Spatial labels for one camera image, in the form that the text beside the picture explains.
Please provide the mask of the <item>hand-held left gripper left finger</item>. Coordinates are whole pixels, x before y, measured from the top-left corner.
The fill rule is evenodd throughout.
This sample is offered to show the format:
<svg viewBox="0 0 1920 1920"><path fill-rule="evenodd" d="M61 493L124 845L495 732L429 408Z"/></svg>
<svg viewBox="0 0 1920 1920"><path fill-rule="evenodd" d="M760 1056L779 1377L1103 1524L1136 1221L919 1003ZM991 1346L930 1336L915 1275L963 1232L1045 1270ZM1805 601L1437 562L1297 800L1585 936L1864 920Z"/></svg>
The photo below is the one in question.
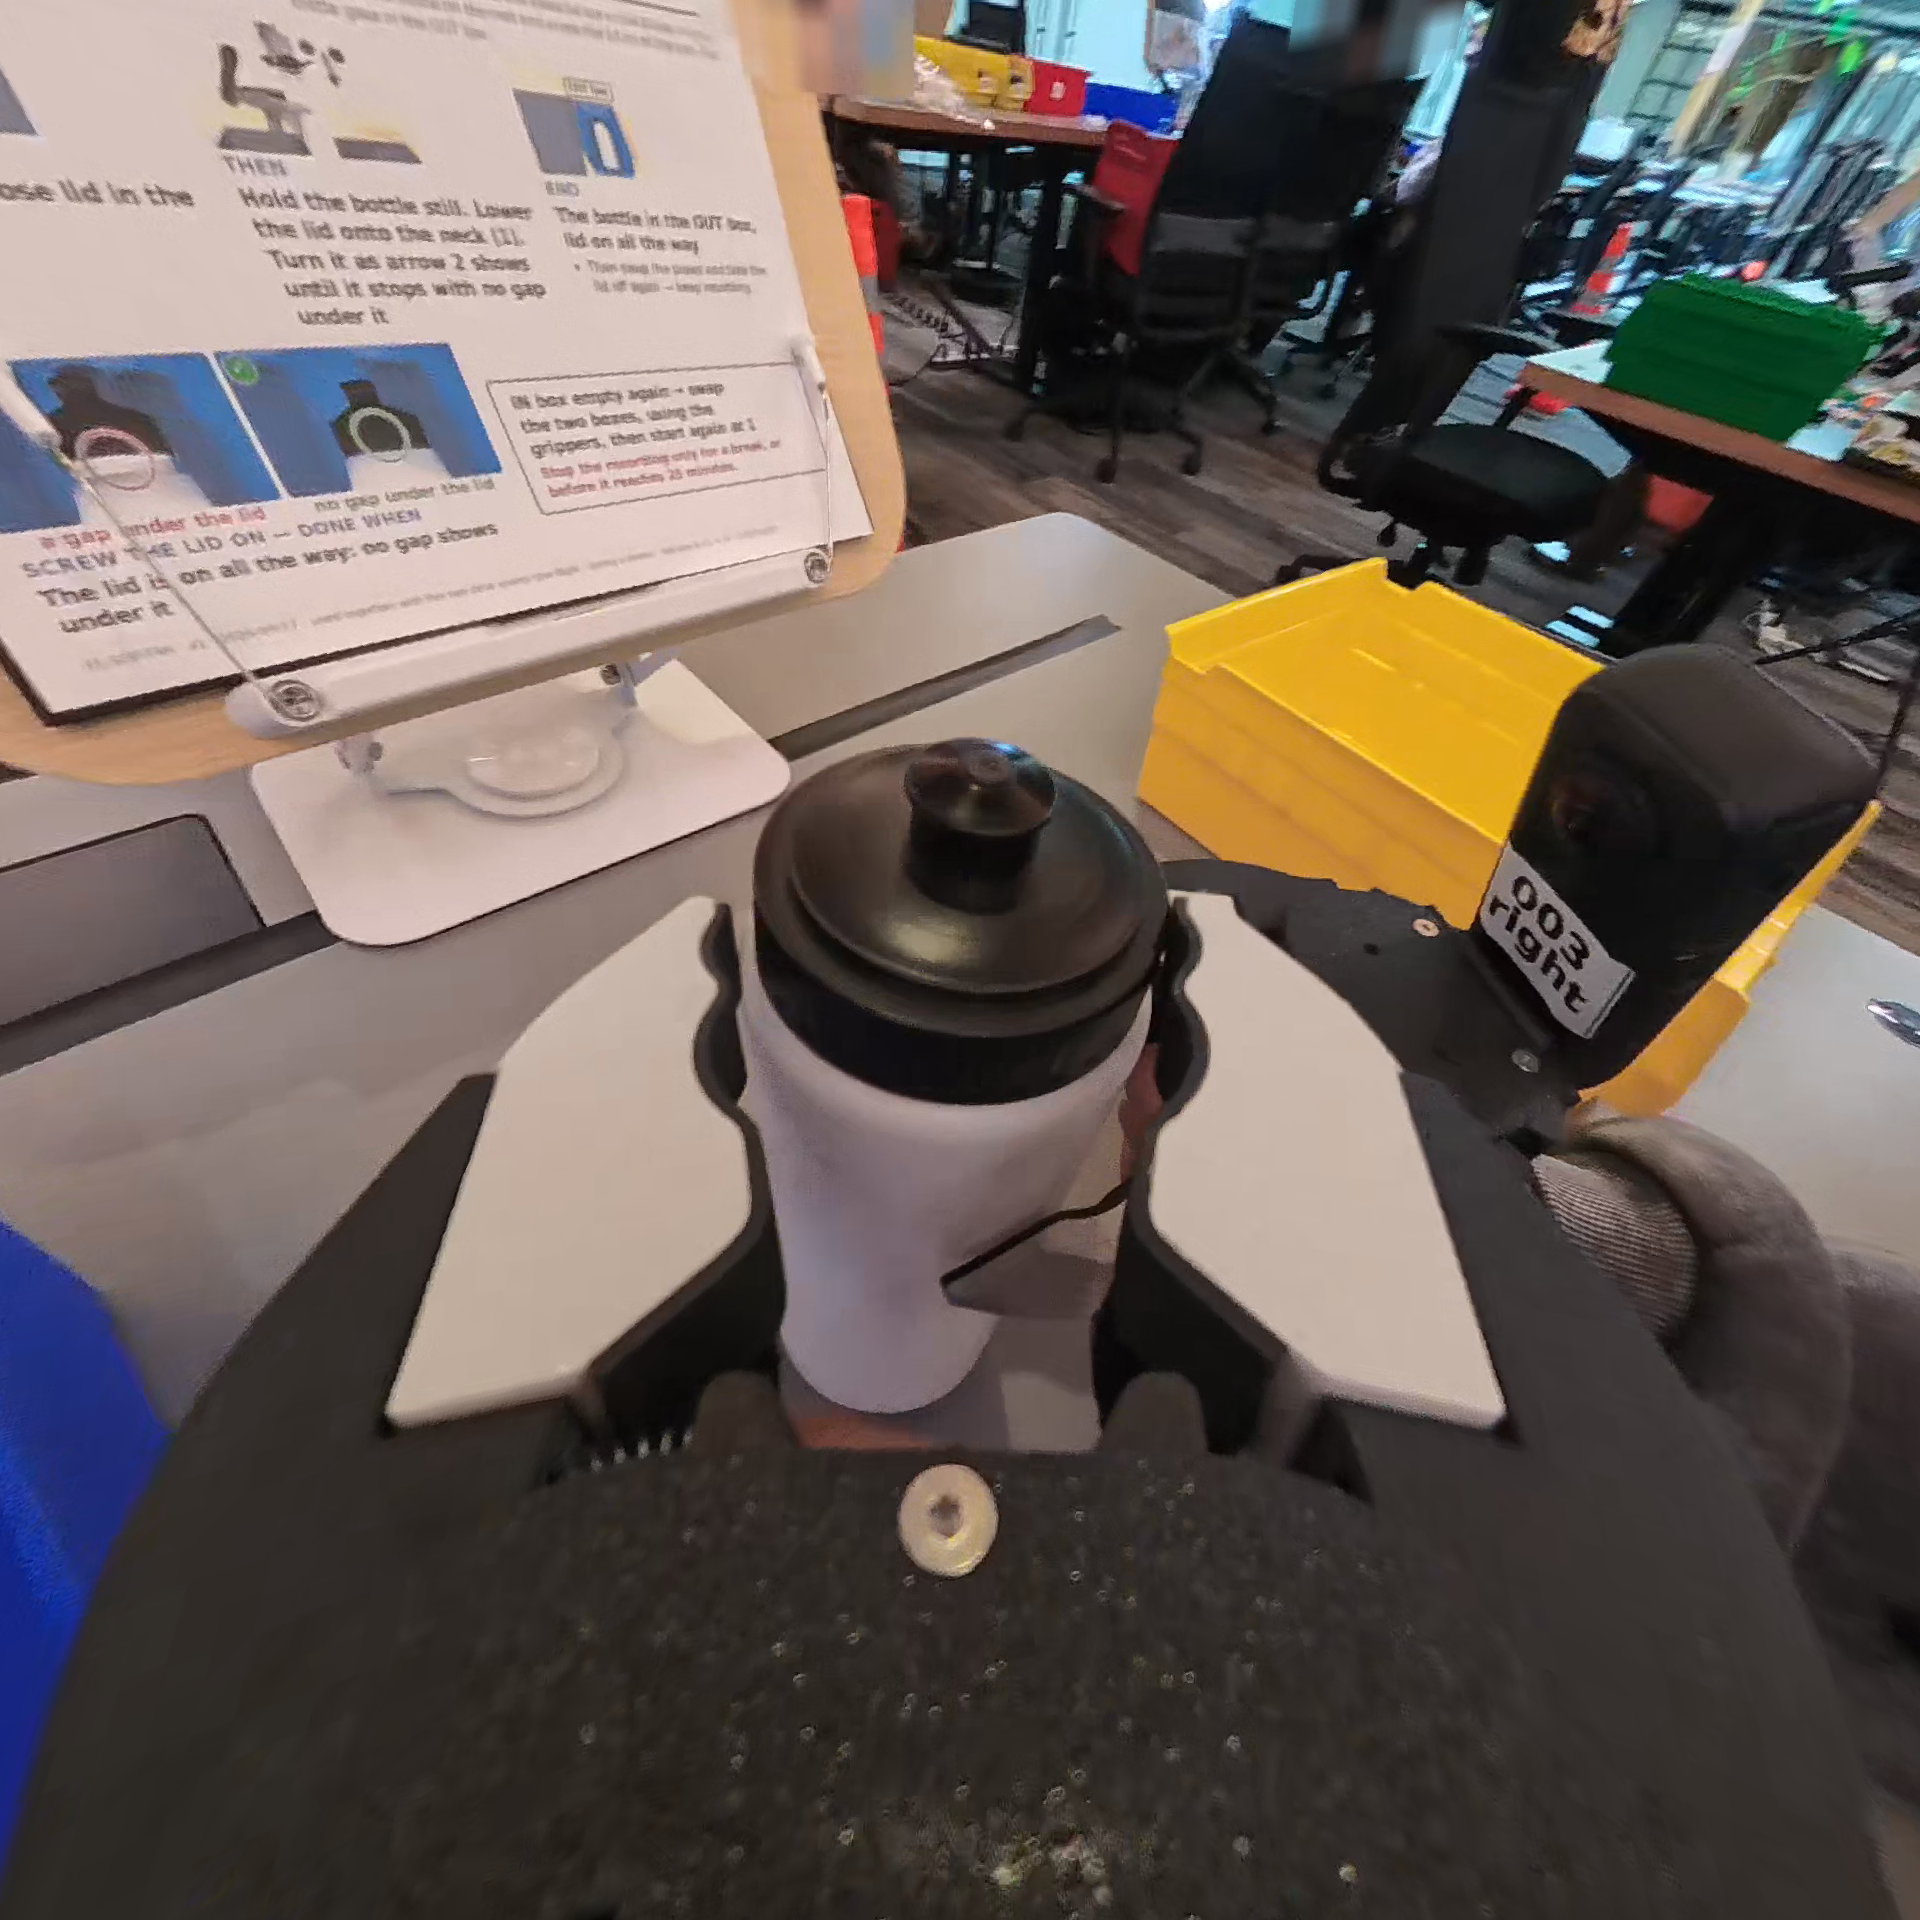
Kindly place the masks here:
<svg viewBox="0 0 1920 1920"><path fill-rule="evenodd" d="M779 1240L732 1012L732 909L689 897L510 1042L387 1425L564 1406L595 1442L670 1442L711 1377L777 1369Z"/></svg>

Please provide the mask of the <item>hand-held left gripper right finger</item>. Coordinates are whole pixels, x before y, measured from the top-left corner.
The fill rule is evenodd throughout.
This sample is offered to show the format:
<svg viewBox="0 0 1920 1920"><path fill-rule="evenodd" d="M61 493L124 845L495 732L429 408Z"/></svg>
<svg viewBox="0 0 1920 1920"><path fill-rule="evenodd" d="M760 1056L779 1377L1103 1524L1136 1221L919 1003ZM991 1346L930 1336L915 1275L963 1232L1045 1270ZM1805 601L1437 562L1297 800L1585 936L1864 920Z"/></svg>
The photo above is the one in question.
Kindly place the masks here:
<svg viewBox="0 0 1920 1920"><path fill-rule="evenodd" d="M1507 1399L1406 1065L1235 897L1172 897L1156 1071L1099 1377L1186 1377L1212 1450L1297 1450L1335 1406L1489 1433Z"/></svg>

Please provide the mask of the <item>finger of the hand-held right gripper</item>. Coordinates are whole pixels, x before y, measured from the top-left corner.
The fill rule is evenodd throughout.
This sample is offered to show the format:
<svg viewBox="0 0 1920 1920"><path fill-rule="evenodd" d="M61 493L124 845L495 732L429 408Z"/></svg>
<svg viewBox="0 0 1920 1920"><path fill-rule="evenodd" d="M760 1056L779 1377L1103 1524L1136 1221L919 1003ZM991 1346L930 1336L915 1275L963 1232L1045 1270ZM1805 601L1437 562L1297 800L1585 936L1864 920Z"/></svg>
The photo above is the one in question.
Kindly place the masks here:
<svg viewBox="0 0 1920 1920"><path fill-rule="evenodd" d="M948 1304L1099 1304L1115 1279L1132 1188L1045 1214L941 1275Z"/></svg>

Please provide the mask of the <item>white plastic bottle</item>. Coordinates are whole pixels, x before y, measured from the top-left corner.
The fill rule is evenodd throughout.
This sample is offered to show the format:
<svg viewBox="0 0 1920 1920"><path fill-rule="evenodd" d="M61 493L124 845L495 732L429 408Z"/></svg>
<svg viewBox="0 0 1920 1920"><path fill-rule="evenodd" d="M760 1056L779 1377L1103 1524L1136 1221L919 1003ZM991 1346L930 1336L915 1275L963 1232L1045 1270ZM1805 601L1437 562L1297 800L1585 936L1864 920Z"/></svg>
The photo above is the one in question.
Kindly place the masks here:
<svg viewBox="0 0 1920 1920"><path fill-rule="evenodd" d="M941 1275L1068 1214L1099 1127L1136 1071L1147 1016L1068 1092L1014 1105L930 1105L826 1065L743 980L753 1124L779 1232L779 1359L848 1415L919 1415L991 1346Z"/></svg>

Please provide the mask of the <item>yellow plastic bin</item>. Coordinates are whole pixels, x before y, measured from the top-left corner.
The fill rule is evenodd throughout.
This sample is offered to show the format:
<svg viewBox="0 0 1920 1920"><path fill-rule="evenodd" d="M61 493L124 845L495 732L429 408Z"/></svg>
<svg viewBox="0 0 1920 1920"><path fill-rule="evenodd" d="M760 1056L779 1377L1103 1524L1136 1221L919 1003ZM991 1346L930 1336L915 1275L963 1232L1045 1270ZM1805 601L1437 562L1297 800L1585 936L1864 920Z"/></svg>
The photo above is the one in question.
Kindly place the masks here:
<svg viewBox="0 0 1920 1920"><path fill-rule="evenodd" d="M1565 1092L1666 1116L1874 833L1879 759L1724 646L1595 658L1340 562L1172 631L1136 800L1437 909Z"/></svg>

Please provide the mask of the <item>black bottle lid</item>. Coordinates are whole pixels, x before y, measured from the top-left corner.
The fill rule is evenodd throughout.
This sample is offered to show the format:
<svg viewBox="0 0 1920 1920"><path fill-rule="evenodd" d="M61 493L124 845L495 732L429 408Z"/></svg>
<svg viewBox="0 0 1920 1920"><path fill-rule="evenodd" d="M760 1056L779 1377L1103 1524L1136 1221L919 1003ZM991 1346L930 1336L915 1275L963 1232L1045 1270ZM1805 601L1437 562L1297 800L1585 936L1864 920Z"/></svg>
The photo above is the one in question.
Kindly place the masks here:
<svg viewBox="0 0 1920 1920"><path fill-rule="evenodd" d="M760 989L919 1105L1089 1079L1136 1026L1172 877L1136 825L1014 743L855 747L760 833Z"/></svg>

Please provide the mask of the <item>blue plastic bin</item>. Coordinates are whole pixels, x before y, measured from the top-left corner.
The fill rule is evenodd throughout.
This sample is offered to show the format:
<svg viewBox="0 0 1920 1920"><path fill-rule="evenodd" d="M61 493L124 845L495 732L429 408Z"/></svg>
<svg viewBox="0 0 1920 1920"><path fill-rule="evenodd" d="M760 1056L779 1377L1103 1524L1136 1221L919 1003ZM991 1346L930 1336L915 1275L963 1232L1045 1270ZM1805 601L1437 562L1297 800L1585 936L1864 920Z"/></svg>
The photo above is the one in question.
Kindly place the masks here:
<svg viewBox="0 0 1920 1920"><path fill-rule="evenodd" d="M0 1836L17 1836L61 1650L158 1442L113 1304L0 1223Z"/></svg>

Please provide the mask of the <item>person's right forearm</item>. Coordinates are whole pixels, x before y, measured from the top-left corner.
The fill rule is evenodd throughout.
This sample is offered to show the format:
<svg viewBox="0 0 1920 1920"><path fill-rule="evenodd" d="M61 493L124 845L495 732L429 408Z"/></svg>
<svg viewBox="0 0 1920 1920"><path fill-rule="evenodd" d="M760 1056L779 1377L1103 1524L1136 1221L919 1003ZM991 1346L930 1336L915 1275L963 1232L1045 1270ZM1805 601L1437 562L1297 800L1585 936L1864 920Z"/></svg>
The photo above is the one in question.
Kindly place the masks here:
<svg viewBox="0 0 1920 1920"><path fill-rule="evenodd" d="M1735 1433L1864 1764L1920 1797L1920 1275L1666 1116L1573 1124L1529 1192Z"/></svg>

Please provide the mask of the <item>wooden side table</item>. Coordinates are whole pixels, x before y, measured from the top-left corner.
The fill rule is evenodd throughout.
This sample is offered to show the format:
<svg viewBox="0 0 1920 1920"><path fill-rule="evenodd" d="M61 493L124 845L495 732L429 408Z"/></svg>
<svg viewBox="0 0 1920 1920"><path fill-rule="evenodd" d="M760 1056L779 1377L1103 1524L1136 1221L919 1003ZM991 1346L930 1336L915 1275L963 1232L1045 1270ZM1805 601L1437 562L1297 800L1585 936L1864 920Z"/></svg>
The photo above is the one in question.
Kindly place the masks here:
<svg viewBox="0 0 1920 1920"><path fill-rule="evenodd" d="M1708 639L1724 601L1790 556L1920 556L1920 493L1903 473L1850 465L1830 424L1770 442L1751 424L1625 393L1605 384L1605 371L1605 350L1555 350L1529 358L1518 384L1586 408L1646 473L1708 493L1692 534L1633 591L1633 606L1595 639L1605 658Z"/></svg>

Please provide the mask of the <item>black office chair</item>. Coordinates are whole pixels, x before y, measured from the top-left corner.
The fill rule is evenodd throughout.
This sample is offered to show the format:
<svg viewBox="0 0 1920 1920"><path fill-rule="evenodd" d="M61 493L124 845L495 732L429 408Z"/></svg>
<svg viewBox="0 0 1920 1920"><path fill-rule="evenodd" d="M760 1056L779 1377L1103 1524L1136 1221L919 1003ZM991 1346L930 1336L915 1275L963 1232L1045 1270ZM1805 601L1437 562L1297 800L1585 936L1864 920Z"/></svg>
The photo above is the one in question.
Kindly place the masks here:
<svg viewBox="0 0 1920 1920"><path fill-rule="evenodd" d="M1121 473L1132 424L1186 442L1204 473L1192 384L1285 329L1335 276L1357 202L1381 184L1388 146L1417 95L1417 0L1297 0L1291 23L1235 20L1192 119L1147 202L1079 184L1079 241L1040 306L1031 423L1099 424L1099 481Z"/></svg>
<svg viewBox="0 0 1920 1920"><path fill-rule="evenodd" d="M1484 584L1497 537L1573 537L1605 473L1595 459L1497 423L1441 423L1473 361L1529 358L1507 329L1521 234L1573 168L1633 0L1489 0L1410 241L1370 299L1370 377L1340 408L1319 493L1417 534L1396 584Z"/></svg>

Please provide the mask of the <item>instruction sheet on wooden stand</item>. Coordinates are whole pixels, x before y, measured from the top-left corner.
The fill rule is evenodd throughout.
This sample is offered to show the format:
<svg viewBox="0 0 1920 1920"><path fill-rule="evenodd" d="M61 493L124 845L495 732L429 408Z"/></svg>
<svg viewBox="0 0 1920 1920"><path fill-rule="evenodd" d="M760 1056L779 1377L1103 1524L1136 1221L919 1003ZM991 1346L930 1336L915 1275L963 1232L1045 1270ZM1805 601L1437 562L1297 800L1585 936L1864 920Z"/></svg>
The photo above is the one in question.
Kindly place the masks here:
<svg viewBox="0 0 1920 1920"><path fill-rule="evenodd" d="M901 534L901 459L808 92L829 58L829 8L743 0L732 23L808 282L799 371L826 403L826 451L848 442L874 534L318 673L252 673L82 725L43 725L0 674L4 765L74 786L252 773L275 845L350 946L421 946L779 800L791 765L675 646L874 591Z"/></svg>

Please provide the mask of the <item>green crate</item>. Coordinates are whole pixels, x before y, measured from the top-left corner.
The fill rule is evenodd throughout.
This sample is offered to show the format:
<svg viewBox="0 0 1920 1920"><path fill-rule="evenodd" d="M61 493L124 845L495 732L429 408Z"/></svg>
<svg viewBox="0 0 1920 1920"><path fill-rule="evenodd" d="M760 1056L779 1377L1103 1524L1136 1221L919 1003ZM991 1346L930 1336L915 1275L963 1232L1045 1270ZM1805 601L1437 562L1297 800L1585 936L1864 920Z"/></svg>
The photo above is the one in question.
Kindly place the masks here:
<svg viewBox="0 0 1920 1920"><path fill-rule="evenodd" d="M1724 276L1659 276L1605 350L1605 384L1689 423L1790 442L1888 350L1888 323L1843 299L1790 299Z"/></svg>

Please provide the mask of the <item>printed instruction sheet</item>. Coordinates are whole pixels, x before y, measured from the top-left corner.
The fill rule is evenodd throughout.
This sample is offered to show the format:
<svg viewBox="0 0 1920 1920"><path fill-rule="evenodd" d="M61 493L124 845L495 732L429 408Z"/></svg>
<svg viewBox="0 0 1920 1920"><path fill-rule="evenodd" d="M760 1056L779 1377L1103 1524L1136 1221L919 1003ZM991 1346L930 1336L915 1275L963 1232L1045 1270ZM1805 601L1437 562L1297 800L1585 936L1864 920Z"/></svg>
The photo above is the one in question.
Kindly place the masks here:
<svg viewBox="0 0 1920 1920"><path fill-rule="evenodd" d="M722 0L4 0L0 673L82 725L874 534Z"/></svg>

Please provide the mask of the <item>orange traffic cone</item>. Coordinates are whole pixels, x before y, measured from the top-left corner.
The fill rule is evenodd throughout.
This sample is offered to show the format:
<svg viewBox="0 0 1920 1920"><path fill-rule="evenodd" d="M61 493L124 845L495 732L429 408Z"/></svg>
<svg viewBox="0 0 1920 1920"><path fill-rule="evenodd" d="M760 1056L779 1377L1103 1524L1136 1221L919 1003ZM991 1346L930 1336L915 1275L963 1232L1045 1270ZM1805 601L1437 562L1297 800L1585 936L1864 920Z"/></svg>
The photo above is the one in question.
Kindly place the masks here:
<svg viewBox="0 0 1920 1920"><path fill-rule="evenodd" d="M842 196L842 215L848 215L848 252L855 252L855 292L867 292L874 358L890 358L874 196Z"/></svg>

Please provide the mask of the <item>wooden background table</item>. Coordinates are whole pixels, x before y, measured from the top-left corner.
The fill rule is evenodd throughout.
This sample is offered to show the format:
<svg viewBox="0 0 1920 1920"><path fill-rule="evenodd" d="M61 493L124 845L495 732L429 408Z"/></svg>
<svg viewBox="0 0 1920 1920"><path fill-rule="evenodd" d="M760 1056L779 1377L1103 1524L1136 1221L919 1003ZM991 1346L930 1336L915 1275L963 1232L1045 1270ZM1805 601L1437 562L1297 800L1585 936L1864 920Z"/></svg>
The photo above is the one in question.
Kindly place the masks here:
<svg viewBox="0 0 1920 1920"><path fill-rule="evenodd" d="M1103 119L1058 119L1058 110L933 110L933 106L876 106L876 95L826 95L829 156L867 132L898 156L941 156L941 215L963 206L963 168L984 180L1011 156L1031 156L1031 241L1025 241L1025 299L1058 276L1068 234L1068 180L1089 180L1103 156Z"/></svg>

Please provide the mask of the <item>small yellow bin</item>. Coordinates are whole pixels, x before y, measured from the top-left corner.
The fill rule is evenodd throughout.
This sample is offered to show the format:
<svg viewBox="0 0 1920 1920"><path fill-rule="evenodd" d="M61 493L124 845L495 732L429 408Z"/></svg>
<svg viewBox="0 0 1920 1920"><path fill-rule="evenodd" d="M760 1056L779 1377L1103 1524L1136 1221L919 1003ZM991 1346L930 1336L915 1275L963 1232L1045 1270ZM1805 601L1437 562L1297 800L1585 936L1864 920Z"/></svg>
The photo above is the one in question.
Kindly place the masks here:
<svg viewBox="0 0 1920 1920"><path fill-rule="evenodd" d="M941 69L941 92L973 110L1025 110L1031 106L1031 58L1014 46L969 46L969 44L915 44L919 80Z"/></svg>

